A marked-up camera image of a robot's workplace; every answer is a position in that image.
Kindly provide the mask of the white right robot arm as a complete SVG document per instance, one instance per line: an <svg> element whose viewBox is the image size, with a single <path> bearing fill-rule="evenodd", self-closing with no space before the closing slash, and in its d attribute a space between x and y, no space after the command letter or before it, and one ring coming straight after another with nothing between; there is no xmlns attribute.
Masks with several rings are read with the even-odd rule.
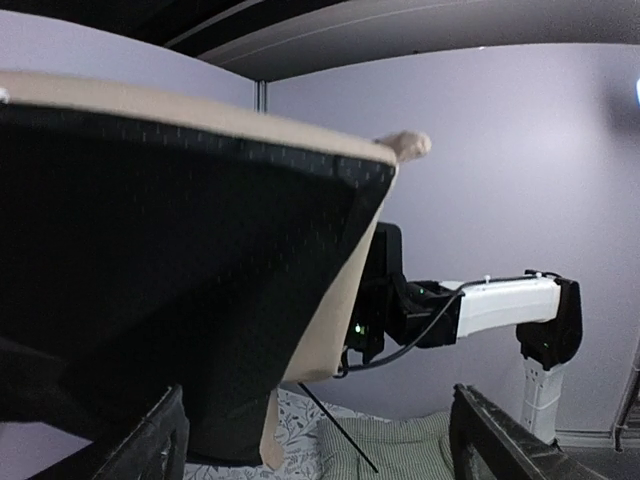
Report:
<svg viewBox="0 0 640 480"><path fill-rule="evenodd" d="M520 422L539 440L553 444L565 368L583 338L579 283L536 270L469 282L409 281L402 268L400 228L378 223L338 374L371 370L415 348L450 346L507 326L515 327L524 359Z"/></svg>

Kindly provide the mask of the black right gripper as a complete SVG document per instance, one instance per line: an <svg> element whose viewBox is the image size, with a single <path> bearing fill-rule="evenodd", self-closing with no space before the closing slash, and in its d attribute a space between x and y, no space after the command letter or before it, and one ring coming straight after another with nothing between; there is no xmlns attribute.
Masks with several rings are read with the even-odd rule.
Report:
<svg viewBox="0 0 640 480"><path fill-rule="evenodd" d="M403 273L402 234L398 225L379 222L366 257L344 348L369 364L390 336L405 346L415 330L409 322L407 280Z"/></svg>

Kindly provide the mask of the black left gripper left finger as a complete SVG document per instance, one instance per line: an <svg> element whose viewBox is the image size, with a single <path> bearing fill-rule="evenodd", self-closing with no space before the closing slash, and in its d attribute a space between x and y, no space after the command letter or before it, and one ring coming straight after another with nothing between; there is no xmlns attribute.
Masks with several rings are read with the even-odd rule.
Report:
<svg viewBox="0 0 640 480"><path fill-rule="evenodd" d="M179 385L168 388L145 412L31 479L181 479L189 438L182 396Z"/></svg>

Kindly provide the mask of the beige fabric pet tent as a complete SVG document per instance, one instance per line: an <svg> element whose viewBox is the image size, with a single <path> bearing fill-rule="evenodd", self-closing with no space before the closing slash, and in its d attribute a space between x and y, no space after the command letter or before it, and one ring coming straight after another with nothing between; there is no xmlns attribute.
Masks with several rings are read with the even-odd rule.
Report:
<svg viewBox="0 0 640 480"><path fill-rule="evenodd" d="M430 147L3 72L2 420L90 445L179 385L186 462L279 466L278 386L337 372L382 205Z"/></svg>

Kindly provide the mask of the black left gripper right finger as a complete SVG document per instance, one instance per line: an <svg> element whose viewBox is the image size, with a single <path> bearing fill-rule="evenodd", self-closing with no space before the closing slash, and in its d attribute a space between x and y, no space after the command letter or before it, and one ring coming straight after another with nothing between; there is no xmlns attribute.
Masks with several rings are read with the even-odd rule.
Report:
<svg viewBox="0 0 640 480"><path fill-rule="evenodd" d="M457 479L600 479L558 448L537 439L472 386L457 384L449 443Z"/></svg>

